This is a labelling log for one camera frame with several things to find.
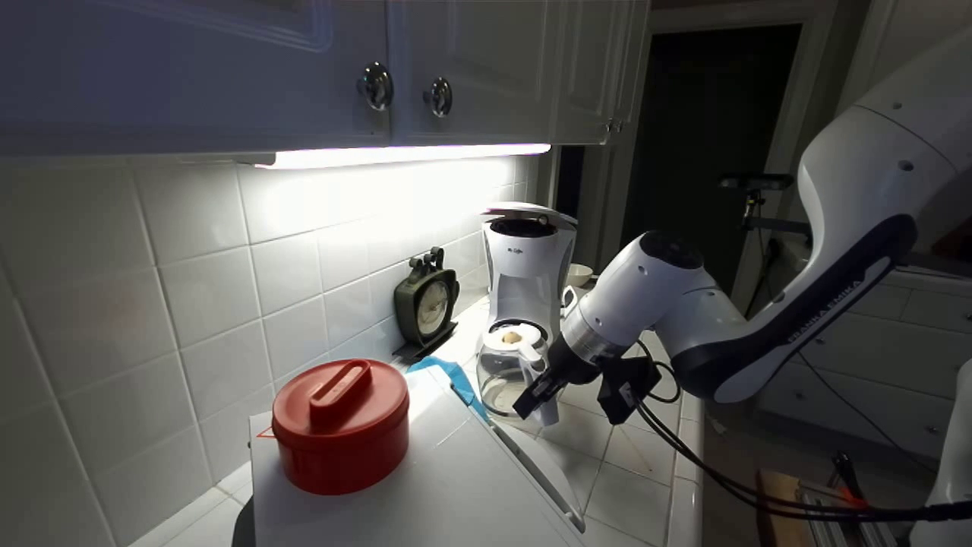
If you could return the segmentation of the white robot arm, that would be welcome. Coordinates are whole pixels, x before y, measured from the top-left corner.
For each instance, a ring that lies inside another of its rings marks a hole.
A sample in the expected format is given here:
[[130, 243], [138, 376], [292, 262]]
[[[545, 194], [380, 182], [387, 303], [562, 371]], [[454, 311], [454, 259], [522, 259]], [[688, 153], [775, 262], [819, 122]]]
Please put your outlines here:
[[655, 385], [629, 346], [655, 335], [679, 388], [737, 403], [874, 288], [911, 249], [970, 215], [972, 31], [926, 50], [837, 112], [802, 153], [795, 194], [807, 259], [757, 314], [742, 314], [703, 259], [645, 232], [567, 311], [546, 371], [513, 401], [529, 415], [567, 382], [592, 382], [609, 423]]

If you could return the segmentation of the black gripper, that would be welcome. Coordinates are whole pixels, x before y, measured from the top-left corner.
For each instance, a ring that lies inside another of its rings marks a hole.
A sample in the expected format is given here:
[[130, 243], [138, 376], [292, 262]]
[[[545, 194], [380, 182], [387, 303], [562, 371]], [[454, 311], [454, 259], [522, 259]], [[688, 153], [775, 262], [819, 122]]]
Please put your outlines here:
[[524, 385], [524, 393], [513, 401], [513, 410], [529, 418], [556, 423], [556, 393], [567, 382], [592, 382], [598, 367], [582, 362], [570, 346], [553, 344], [546, 351], [546, 367]]

